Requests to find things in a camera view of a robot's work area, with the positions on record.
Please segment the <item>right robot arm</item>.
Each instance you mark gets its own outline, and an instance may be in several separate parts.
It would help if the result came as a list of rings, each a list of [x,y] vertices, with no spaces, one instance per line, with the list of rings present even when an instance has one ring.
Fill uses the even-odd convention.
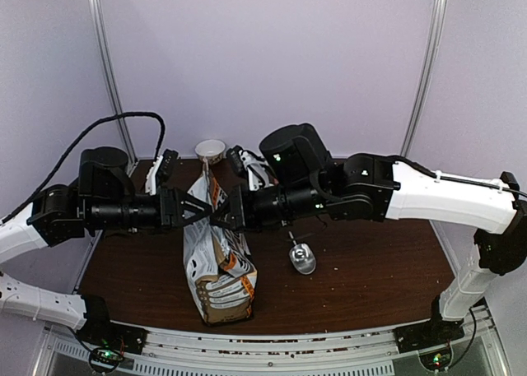
[[[475,229],[466,266],[431,306],[422,337],[441,343],[458,327],[491,281],[526,259],[526,196],[515,176],[471,179],[428,169],[405,157],[358,153],[337,162],[309,123],[267,135],[243,161],[228,151],[243,179],[212,214],[229,230],[266,230],[325,214],[333,220],[437,220]]]

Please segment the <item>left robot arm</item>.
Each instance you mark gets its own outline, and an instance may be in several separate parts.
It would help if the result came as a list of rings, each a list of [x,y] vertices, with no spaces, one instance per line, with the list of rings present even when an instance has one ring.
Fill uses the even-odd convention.
[[[178,155],[167,150],[148,172],[146,191],[137,193],[127,173],[127,154],[112,146],[84,150],[77,179],[39,190],[1,224],[1,261],[52,248],[102,230],[175,230],[209,216],[212,208],[178,188],[163,186]],[[1,275],[1,310],[87,332],[100,346],[118,340],[105,301],[27,285]]]

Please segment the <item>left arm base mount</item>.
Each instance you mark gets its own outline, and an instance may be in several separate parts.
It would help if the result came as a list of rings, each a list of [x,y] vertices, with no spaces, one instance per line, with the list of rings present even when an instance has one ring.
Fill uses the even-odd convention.
[[[88,320],[76,330],[76,336],[94,346],[140,355],[147,339],[147,330],[111,321]]]

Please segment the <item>pet food bag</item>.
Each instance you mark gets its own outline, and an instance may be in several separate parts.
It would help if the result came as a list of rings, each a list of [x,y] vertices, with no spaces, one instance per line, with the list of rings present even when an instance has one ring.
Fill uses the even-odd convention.
[[[184,227],[184,271],[197,310],[209,326],[252,316],[258,272],[245,235],[203,218]]]

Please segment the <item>metal scoop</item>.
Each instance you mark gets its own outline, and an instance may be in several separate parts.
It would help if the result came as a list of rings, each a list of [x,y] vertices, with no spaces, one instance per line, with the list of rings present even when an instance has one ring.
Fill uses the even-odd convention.
[[[297,239],[291,231],[288,235],[291,241],[289,258],[292,266],[302,275],[313,273],[316,269],[316,258],[310,246]]]

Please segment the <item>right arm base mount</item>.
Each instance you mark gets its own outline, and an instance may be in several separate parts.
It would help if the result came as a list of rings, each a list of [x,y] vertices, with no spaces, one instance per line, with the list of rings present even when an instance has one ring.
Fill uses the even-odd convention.
[[[445,344],[455,334],[457,327],[446,323],[433,323],[431,320],[396,327],[393,330],[394,339],[400,354],[414,350],[422,350]]]

